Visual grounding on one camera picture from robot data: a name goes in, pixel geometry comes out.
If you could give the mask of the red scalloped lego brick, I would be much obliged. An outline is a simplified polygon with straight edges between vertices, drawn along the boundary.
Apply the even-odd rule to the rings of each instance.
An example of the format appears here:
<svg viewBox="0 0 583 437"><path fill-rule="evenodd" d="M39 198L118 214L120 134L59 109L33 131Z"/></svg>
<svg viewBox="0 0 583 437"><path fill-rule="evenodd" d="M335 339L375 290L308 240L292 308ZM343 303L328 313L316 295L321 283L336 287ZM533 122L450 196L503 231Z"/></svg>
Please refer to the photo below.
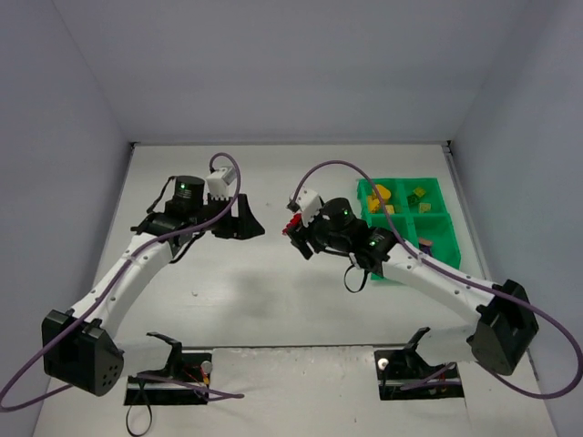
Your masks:
<svg viewBox="0 0 583 437"><path fill-rule="evenodd" d="M296 213L293 215L293 217L290 219L290 221L285 225L285 227L281 233L283 235L289 235L290 233L292 233L294 230L296 230L301 225L302 225L302 214Z"/></svg>

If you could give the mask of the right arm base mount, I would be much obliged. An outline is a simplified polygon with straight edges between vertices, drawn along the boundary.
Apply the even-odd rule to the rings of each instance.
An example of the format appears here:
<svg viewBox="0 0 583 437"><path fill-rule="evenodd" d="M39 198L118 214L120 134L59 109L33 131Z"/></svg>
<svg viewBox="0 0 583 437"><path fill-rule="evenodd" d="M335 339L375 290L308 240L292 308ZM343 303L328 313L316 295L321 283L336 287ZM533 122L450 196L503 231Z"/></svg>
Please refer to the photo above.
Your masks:
<svg viewBox="0 0 583 437"><path fill-rule="evenodd" d="M401 349L373 352L381 401L437 401L465 397L455 364L429 365L417 352L430 331L419 329Z"/></svg>

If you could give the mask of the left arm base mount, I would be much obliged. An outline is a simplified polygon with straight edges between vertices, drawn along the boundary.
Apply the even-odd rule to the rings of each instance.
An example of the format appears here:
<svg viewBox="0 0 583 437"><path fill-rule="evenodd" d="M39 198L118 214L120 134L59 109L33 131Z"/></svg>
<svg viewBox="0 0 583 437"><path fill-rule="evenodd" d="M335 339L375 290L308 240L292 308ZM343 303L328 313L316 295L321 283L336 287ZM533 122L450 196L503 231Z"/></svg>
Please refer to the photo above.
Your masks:
<svg viewBox="0 0 583 437"><path fill-rule="evenodd" d="M188 387L177 384L177 381L200 388L209 388L212 353L185 351L180 341L157 332L151 331L148 336L170 346L170 354L165 367L147 370L147 373L163 378L163 381L129 376L124 404L128 407L207 405L211 397L209 393L190 390Z"/></svg>

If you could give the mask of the orange yellow curved lego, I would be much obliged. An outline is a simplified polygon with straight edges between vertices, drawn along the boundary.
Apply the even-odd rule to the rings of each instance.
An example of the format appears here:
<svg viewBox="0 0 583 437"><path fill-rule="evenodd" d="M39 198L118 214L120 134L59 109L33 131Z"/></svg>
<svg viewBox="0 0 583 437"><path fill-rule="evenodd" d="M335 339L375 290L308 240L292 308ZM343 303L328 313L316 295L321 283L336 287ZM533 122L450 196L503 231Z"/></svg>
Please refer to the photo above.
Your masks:
<svg viewBox="0 0 583 437"><path fill-rule="evenodd" d="M372 197L378 199L380 202L388 202L391 196L391 190L381 184L375 184L372 188Z"/></svg>

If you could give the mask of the dark green curved lego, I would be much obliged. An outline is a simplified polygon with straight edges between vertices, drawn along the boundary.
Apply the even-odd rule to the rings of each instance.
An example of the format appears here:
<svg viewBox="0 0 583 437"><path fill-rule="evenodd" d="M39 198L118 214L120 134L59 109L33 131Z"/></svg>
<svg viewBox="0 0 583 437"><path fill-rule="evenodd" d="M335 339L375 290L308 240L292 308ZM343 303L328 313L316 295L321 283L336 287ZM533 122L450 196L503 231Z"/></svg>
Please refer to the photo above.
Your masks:
<svg viewBox="0 0 583 437"><path fill-rule="evenodd" d="M411 194L407 197L407 203L409 206L417 205L420 202L420 198L415 194Z"/></svg>

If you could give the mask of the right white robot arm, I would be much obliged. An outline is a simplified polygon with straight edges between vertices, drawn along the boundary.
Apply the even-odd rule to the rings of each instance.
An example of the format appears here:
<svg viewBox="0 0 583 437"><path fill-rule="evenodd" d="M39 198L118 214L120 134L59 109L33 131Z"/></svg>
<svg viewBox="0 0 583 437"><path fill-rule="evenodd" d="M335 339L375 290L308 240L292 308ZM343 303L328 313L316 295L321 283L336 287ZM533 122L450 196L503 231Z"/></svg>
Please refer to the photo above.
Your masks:
<svg viewBox="0 0 583 437"><path fill-rule="evenodd" d="M514 372L538 332L534 314L513 301L527 299L520 284L475 279L400 243L391 230L357 218L346 198L324 202L310 191L288 208L293 217L283 234L306 259L337 254L365 275L417 290L462 319L453 328L422 327L407 342L407 349L428 365L474 361L499 375Z"/></svg>

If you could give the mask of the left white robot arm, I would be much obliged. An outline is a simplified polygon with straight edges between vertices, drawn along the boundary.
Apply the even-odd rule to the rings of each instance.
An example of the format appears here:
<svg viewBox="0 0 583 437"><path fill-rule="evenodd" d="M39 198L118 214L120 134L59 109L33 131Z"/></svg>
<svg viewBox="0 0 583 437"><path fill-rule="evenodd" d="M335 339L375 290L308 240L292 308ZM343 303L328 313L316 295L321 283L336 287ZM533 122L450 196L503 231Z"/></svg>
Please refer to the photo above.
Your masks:
<svg viewBox="0 0 583 437"><path fill-rule="evenodd" d="M174 186L171 199L161 211L148 208L102 280L69 310L52 310L43 320L48 376L96 396L108 393L125 376L180 376L185 366L181 342L150 331L136 342L118 343L123 319L155 276L179 262L206 234L247 240L264 235L265 229L253 216L247 196L230 195L228 182L217 174L171 177L169 183Z"/></svg>

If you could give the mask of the yellow curved lego brick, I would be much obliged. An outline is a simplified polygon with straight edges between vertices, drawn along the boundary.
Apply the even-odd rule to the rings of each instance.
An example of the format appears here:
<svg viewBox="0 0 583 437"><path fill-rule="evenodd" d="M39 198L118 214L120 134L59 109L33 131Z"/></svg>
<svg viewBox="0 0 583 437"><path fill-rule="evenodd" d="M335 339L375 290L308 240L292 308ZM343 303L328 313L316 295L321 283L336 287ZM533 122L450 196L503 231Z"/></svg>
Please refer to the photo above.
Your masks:
<svg viewBox="0 0 583 437"><path fill-rule="evenodd" d="M378 213L382 209L382 205L382 201L378 198L374 198L373 196L367 198L367 209L371 214Z"/></svg>

